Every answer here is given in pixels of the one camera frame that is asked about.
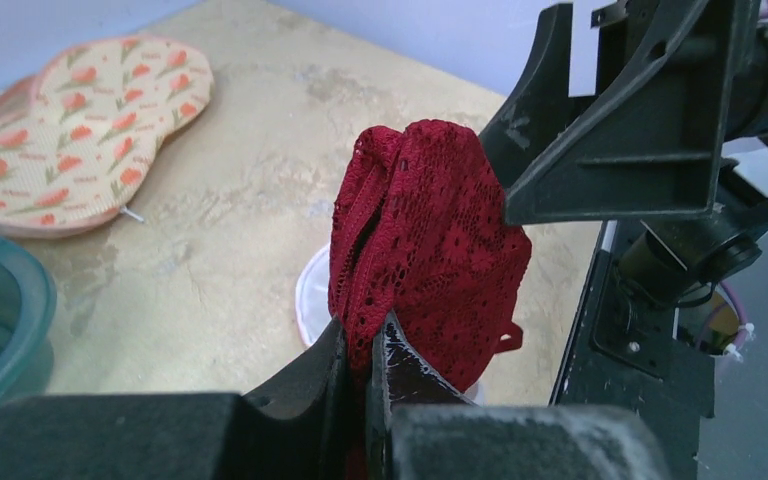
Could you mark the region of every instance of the light blue wall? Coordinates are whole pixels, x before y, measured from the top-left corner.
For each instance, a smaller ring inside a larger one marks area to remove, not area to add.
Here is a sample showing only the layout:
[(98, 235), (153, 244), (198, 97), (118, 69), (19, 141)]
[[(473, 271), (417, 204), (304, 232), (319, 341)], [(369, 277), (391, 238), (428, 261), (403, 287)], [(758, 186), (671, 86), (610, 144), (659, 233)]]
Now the light blue wall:
[[(557, 0), (271, 0), (422, 63), (510, 93), (528, 59), (537, 15)], [(575, 0), (570, 92), (592, 93), (597, 34), (590, 13), (611, 0)]]
[(64, 49), (133, 32), (199, 0), (0, 0), (0, 90)]

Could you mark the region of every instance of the beige tabletop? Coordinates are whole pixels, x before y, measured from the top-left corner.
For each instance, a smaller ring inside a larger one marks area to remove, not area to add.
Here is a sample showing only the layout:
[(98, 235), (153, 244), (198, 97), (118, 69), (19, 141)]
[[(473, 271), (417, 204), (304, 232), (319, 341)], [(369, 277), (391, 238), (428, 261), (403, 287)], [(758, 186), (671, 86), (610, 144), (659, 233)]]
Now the beige tabletop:
[[(26, 242), (59, 304), (50, 392), (245, 392), (303, 349), (293, 289), (328, 241), (366, 127), (441, 118), (480, 129), (503, 98), (256, 0), (208, 0), (152, 27), (205, 52), (216, 97), (168, 143), (131, 209), (89, 234)], [(519, 351), (482, 378), (491, 403), (548, 399), (598, 233), (527, 228)]]

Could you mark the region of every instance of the red cloth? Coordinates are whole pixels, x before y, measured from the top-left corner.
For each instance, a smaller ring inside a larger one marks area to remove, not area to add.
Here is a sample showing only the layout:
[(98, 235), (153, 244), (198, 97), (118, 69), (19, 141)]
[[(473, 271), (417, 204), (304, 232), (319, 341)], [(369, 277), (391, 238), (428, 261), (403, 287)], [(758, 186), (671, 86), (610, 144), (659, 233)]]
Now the red cloth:
[[(328, 308), (346, 330), (361, 405), (373, 338), (390, 310), (461, 392), (494, 354), (522, 345), (511, 318), (531, 242), (504, 225), (503, 205), (468, 128), (423, 120), (404, 133), (373, 127), (360, 135), (335, 202)], [(350, 480), (366, 478), (356, 433)]]

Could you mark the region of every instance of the white round object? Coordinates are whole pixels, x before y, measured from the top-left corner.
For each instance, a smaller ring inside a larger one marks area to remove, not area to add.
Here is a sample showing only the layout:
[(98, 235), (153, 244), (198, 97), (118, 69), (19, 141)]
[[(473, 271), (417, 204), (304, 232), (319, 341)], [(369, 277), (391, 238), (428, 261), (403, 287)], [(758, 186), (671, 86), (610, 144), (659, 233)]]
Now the white round object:
[[(296, 282), (296, 324), (306, 347), (313, 345), (331, 322), (328, 313), (329, 254), (329, 245), (316, 252)], [(476, 405), (484, 405), (481, 382), (475, 382), (464, 395)]]

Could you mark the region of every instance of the red lace fabric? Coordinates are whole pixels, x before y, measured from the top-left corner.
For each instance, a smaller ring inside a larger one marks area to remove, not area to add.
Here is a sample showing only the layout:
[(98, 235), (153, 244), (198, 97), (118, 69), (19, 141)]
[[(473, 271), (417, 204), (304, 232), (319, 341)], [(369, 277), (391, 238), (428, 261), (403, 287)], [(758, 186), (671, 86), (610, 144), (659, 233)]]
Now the red lace fabric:
[[(373, 127), (360, 135), (334, 208), (328, 308), (345, 327), (361, 404), (372, 341), (390, 310), (462, 392), (494, 354), (522, 345), (511, 318), (531, 242), (504, 225), (503, 204), (468, 128), (424, 120), (404, 133)], [(350, 480), (366, 478), (356, 433)]]

